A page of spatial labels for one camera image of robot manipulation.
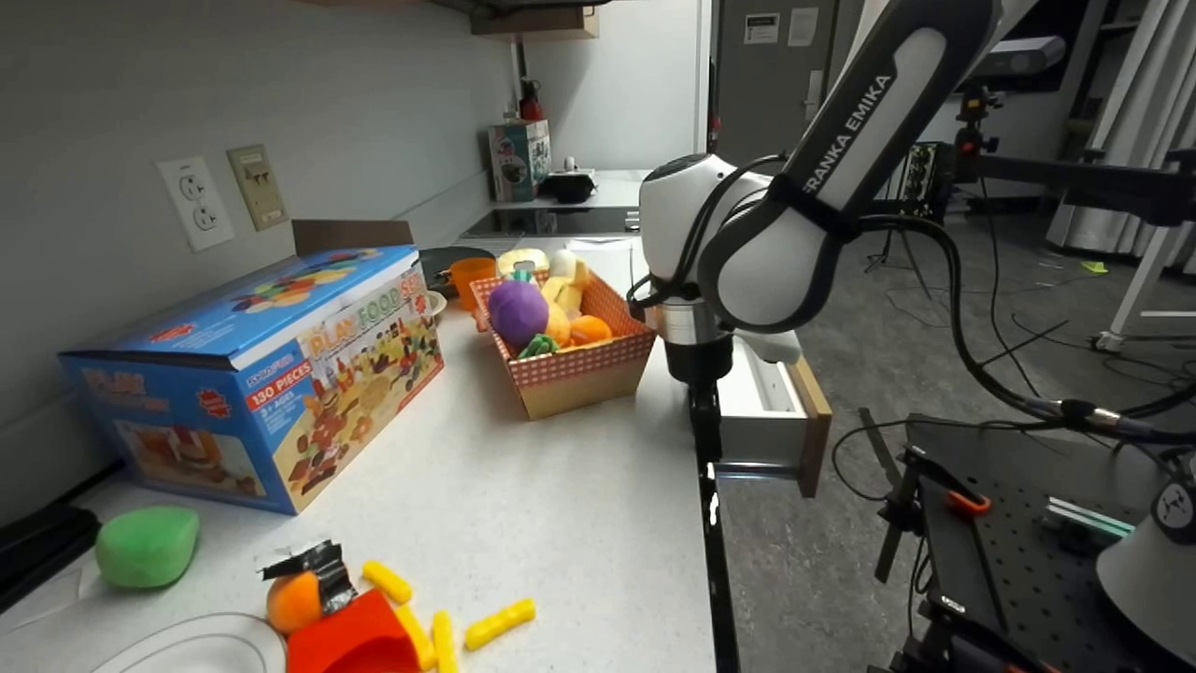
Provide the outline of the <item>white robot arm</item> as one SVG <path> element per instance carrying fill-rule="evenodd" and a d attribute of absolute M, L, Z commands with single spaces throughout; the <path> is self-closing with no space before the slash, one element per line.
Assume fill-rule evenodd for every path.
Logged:
<path fill-rule="evenodd" d="M 830 297 L 842 250 L 901 158 L 1034 0 L 885 0 L 794 152 L 768 174 L 719 152 L 638 181 L 647 275 L 628 302 L 689 390 L 733 366 L 735 334 L 794 334 Z"/>

